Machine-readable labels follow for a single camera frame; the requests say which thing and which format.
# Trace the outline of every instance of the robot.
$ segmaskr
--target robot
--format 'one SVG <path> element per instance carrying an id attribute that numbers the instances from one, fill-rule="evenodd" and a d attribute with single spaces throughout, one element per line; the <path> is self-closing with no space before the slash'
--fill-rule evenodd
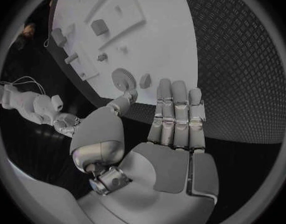
<path id="1" fill-rule="evenodd" d="M 21 93 L 11 84 L 0 86 L 0 104 L 72 138 L 70 154 L 75 166 L 88 173 L 93 190 L 81 200 L 88 216 L 102 207 L 113 223 L 206 223 L 217 203 L 219 181 L 214 159 L 205 153 L 201 90 L 187 92 L 183 81 L 161 79 L 147 141 L 124 156 L 120 117 L 138 93 L 125 80 L 122 84 L 123 95 L 84 119 L 61 113 L 59 96 Z"/>

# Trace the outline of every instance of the wire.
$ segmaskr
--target wire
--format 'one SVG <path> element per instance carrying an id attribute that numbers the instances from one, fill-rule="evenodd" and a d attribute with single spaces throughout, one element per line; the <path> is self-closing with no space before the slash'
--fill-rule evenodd
<path id="1" fill-rule="evenodd" d="M 18 81 L 20 81 L 20 80 L 22 80 L 22 79 L 26 79 L 26 78 L 31 79 L 31 81 L 19 82 L 19 83 L 18 83 Z M 22 84 L 27 84 L 27 83 L 35 83 L 35 84 L 37 84 L 37 86 L 38 86 L 38 88 L 39 88 L 41 94 L 42 94 L 42 95 L 45 95 L 45 94 L 46 94 L 46 92 L 45 92 L 44 88 L 42 87 L 42 85 L 41 85 L 40 83 L 38 83 L 38 82 L 37 82 L 34 78 L 32 78 L 31 76 L 23 76 L 23 77 L 20 77 L 20 78 L 18 78 L 17 80 L 15 80 L 15 81 L 13 81 L 13 82 L 0 81 L 0 84 L 1 84 L 1 85 L 22 85 Z"/>

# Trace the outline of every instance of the curved white surface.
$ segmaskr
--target curved white surface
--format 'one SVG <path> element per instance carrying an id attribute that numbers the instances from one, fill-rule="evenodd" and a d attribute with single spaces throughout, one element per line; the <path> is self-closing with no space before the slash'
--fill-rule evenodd
<path id="1" fill-rule="evenodd" d="M 97 36 L 91 24 L 103 19 L 108 33 Z M 198 61 L 193 21 L 186 0 L 58 0 L 53 29 L 61 28 L 64 50 L 78 59 L 70 65 L 104 98 L 122 94 L 111 74 L 125 68 L 135 77 L 137 102 L 155 105 L 161 78 L 197 86 Z M 107 53 L 108 60 L 97 61 Z M 149 73 L 151 87 L 141 89 Z"/>

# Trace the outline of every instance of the robotic hand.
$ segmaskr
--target robotic hand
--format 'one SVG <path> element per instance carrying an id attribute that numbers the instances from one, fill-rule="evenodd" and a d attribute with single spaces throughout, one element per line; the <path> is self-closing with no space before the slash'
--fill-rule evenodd
<path id="1" fill-rule="evenodd" d="M 199 89 L 187 95 L 183 81 L 171 84 L 162 79 L 148 142 L 107 170 L 124 154 L 118 115 L 136 98 L 135 91 L 125 92 L 85 118 L 73 136 L 75 165 L 94 174 L 93 191 L 85 201 L 94 204 L 87 209 L 92 211 L 98 203 L 130 224 L 206 223 L 217 202 L 219 184 L 215 162 L 204 152 L 205 111 Z"/>
<path id="2" fill-rule="evenodd" d="M 59 96 L 50 98 L 35 92 L 20 92 L 14 85 L 0 86 L 0 104 L 4 109 L 16 109 L 31 122 L 54 126 L 68 137 L 73 136 L 81 122 L 72 114 L 60 112 L 63 102 Z"/>

